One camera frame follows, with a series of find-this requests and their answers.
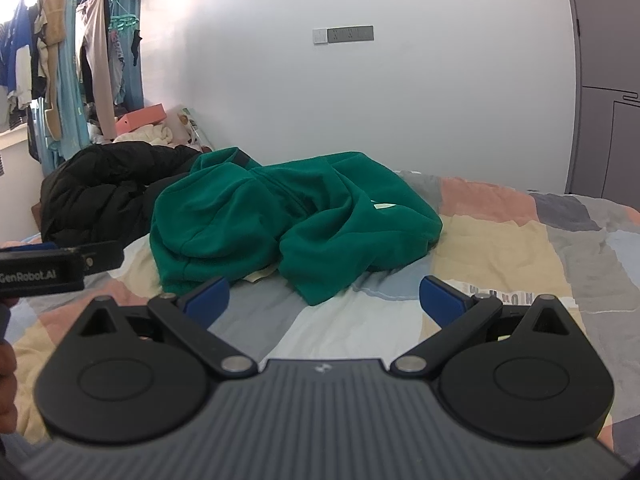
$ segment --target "gray ribbed panel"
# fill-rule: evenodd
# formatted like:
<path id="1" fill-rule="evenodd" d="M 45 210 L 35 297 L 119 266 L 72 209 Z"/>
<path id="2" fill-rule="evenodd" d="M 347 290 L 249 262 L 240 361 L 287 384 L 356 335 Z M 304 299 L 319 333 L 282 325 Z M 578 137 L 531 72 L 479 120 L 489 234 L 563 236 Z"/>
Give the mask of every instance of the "gray ribbed panel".
<path id="1" fill-rule="evenodd" d="M 228 381 L 174 434 L 127 449 L 57 441 L 33 480 L 611 480 L 626 471 L 594 440 L 514 449 L 464 430 L 429 387 L 379 361 L 271 361 Z"/>

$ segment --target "window sill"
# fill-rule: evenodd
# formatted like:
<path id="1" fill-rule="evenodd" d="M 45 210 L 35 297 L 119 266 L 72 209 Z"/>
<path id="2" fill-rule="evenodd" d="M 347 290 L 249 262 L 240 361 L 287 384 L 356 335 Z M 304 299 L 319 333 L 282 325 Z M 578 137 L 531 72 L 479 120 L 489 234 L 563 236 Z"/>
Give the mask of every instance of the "window sill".
<path id="1" fill-rule="evenodd" d="M 15 130 L 0 134 L 0 150 L 4 150 L 5 148 L 18 144 L 19 142 L 24 142 L 27 140 L 27 133 L 27 125 L 22 124 Z"/>

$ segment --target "white switch plate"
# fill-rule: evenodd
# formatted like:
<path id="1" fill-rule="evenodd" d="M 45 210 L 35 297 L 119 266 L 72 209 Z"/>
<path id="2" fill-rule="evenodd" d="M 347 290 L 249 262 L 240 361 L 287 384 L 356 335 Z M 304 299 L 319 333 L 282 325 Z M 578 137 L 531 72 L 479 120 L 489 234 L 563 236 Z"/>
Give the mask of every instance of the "white switch plate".
<path id="1" fill-rule="evenodd" d="M 327 37 L 325 28 L 315 28 L 313 30 L 313 33 L 314 33 L 314 44 L 317 45 L 321 43 L 329 43 L 329 38 Z"/>

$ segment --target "plaid blanket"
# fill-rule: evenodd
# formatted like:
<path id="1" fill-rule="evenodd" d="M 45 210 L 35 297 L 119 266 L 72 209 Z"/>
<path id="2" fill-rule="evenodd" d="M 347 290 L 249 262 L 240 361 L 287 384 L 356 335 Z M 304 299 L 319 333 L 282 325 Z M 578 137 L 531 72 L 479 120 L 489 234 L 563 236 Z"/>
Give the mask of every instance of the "plaid blanket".
<path id="1" fill-rule="evenodd" d="M 640 460 L 640 213 L 602 199 L 401 176 L 442 218 L 437 246 L 391 272 L 367 272 L 334 298 L 308 306 L 277 272 L 232 287 L 210 331 L 261 364 L 269 358 L 396 356 L 438 330 L 422 311 L 418 285 L 434 274 L 463 292 L 495 291 L 505 303 L 555 294 L 601 356 L 616 397 L 600 435 L 628 462 Z M 87 290 L 21 300 L 7 339 L 18 356 L 19 431 L 46 437 L 33 403 L 39 370 L 91 298 L 143 304 L 161 291 L 148 237 L 123 266 L 86 280 Z"/>

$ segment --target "human hand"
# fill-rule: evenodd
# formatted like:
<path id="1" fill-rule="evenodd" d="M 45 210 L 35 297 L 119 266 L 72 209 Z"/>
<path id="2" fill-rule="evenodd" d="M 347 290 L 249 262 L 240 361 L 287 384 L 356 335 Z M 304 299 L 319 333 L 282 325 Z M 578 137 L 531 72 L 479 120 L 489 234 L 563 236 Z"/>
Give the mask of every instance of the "human hand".
<path id="1" fill-rule="evenodd" d="M 0 304 L 12 307 L 18 300 L 0 300 Z M 15 394 L 18 381 L 15 378 L 17 367 L 15 352 L 7 341 L 0 344 L 0 433 L 13 433 L 18 422 L 15 407 Z"/>

